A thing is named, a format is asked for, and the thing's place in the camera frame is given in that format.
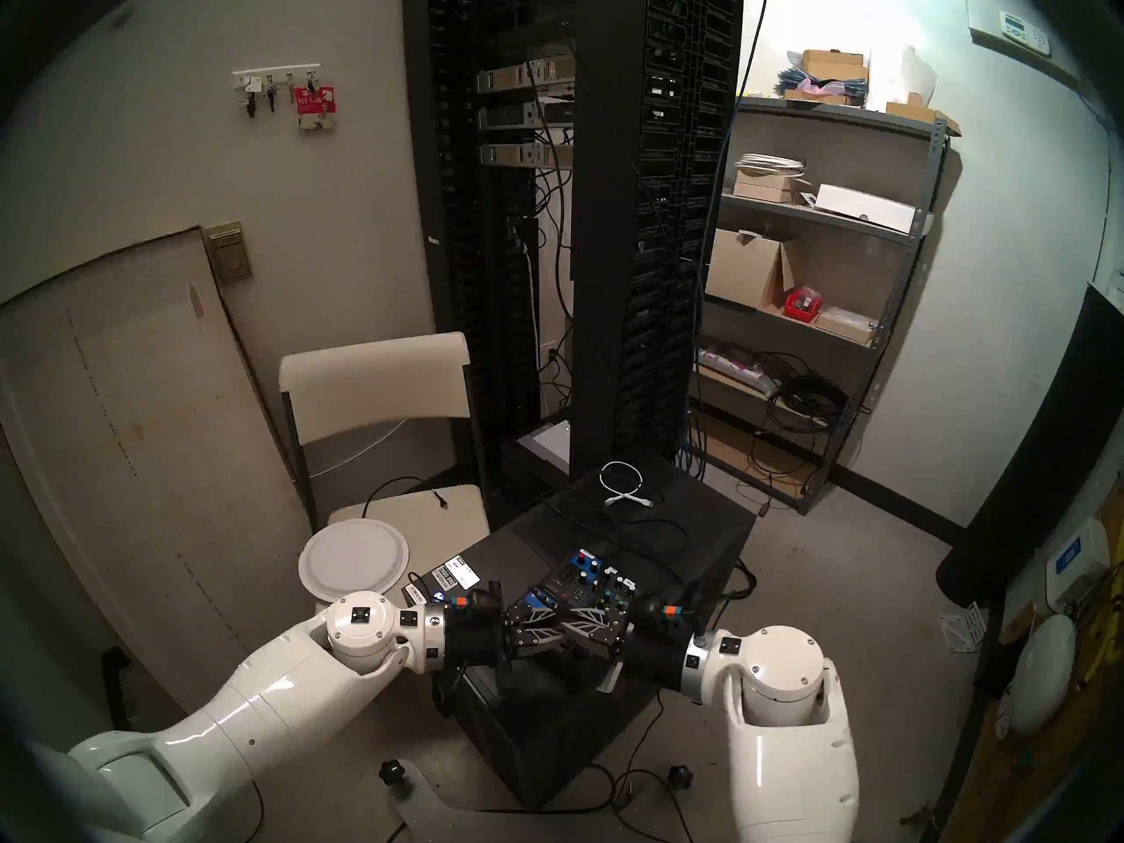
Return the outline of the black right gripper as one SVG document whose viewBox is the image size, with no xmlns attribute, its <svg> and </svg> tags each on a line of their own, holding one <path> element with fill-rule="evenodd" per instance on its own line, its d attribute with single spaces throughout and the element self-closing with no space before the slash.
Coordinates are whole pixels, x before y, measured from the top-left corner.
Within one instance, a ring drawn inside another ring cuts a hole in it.
<svg viewBox="0 0 1124 843">
<path fill-rule="evenodd" d="M 564 611 L 564 635 L 575 649 L 609 667 L 597 691 L 609 695 L 620 676 L 653 682 L 662 689 L 682 692 L 692 627 L 658 629 L 649 634 L 629 626 L 626 611 L 597 606 L 572 606 Z"/>
</svg>

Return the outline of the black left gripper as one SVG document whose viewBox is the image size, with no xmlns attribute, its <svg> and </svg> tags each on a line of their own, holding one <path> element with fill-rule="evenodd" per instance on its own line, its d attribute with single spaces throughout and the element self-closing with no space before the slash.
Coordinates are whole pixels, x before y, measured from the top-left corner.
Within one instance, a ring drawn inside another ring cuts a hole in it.
<svg viewBox="0 0 1124 843">
<path fill-rule="evenodd" d="M 444 681 L 444 692 L 454 692 L 470 667 L 495 669 L 496 689 L 514 689 L 513 660 L 566 649 L 564 611 L 550 606 L 516 602 L 484 618 L 446 620 L 445 668 L 453 670 Z M 513 629 L 513 638 L 509 636 Z"/>
</svg>

